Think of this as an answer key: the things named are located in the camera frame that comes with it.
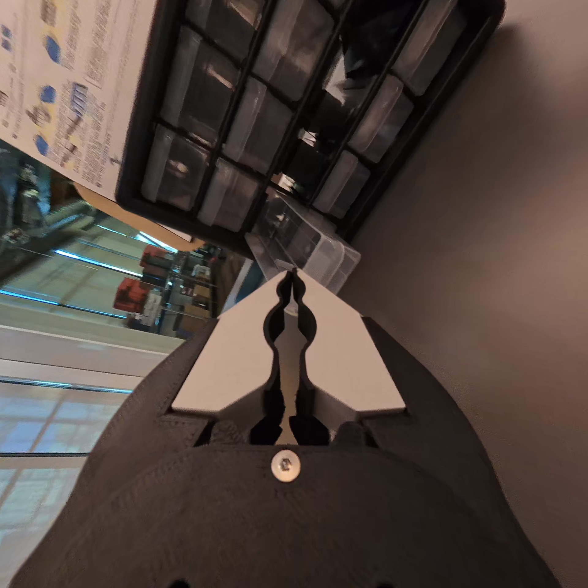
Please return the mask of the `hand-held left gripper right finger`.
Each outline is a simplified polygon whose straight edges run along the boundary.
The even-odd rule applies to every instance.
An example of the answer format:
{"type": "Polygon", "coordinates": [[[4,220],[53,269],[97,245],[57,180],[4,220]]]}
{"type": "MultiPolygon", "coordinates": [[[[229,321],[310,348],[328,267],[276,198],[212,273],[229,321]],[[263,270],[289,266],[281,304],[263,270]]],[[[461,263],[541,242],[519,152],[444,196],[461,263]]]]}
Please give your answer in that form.
{"type": "Polygon", "coordinates": [[[345,422],[395,415],[406,403],[364,317],[303,271],[293,272],[300,353],[296,417],[327,431],[345,422]]]}

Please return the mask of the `clear plastic drawer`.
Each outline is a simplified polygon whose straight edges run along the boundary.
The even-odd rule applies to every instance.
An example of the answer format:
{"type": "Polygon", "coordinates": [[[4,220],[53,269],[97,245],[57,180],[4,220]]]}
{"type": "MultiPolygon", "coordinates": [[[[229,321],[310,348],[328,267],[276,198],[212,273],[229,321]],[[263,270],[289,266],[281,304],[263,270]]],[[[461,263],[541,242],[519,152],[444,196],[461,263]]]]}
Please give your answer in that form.
{"type": "Polygon", "coordinates": [[[318,212],[277,189],[269,187],[266,194],[252,232],[245,235],[264,277],[297,268],[338,295],[361,254],[318,212]]]}

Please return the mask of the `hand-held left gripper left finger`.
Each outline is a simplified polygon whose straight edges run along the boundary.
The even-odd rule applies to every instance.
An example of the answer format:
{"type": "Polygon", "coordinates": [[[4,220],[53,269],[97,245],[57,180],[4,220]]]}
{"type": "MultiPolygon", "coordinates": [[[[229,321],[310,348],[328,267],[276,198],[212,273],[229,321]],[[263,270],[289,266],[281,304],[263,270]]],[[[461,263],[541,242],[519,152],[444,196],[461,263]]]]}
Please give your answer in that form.
{"type": "Polygon", "coordinates": [[[217,319],[174,398],[174,412],[229,420],[244,433],[280,430],[285,412],[276,340],[285,328],[293,274],[284,271],[217,319]]]}

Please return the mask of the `printed instruction poster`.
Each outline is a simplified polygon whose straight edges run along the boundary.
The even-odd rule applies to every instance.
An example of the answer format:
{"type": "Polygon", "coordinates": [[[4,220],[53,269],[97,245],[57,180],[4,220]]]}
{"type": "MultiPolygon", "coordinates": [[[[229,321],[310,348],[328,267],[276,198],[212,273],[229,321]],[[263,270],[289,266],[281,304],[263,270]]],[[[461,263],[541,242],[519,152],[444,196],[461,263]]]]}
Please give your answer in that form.
{"type": "Polygon", "coordinates": [[[156,1],[1,1],[1,139],[114,201],[156,1]]]}

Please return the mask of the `instruction poster on wooden board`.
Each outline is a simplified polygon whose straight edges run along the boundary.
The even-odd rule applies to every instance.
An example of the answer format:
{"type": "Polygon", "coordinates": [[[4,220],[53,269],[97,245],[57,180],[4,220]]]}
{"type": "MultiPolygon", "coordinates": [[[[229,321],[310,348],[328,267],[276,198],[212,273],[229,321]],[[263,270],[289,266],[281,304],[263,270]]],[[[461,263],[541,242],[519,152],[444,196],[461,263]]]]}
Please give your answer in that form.
{"type": "Polygon", "coordinates": [[[99,195],[77,182],[73,182],[73,187],[77,190],[79,196],[95,209],[106,213],[110,217],[114,217],[133,229],[143,232],[158,242],[171,246],[178,251],[195,251],[206,243],[202,239],[197,239],[186,233],[175,231],[167,226],[157,224],[144,217],[140,217],[139,215],[124,210],[115,201],[99,195]]]}

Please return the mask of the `glass window wall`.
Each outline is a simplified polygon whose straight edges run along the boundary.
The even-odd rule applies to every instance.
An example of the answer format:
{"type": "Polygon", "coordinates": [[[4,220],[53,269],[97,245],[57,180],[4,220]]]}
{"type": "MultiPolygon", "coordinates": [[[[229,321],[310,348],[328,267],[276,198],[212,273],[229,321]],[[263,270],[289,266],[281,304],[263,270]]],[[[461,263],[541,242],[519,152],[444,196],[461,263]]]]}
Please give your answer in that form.
{"type": "Polygon", "coordinates": [[[1,587],[37,547],[140,376],[1,361],[1,587]]]}

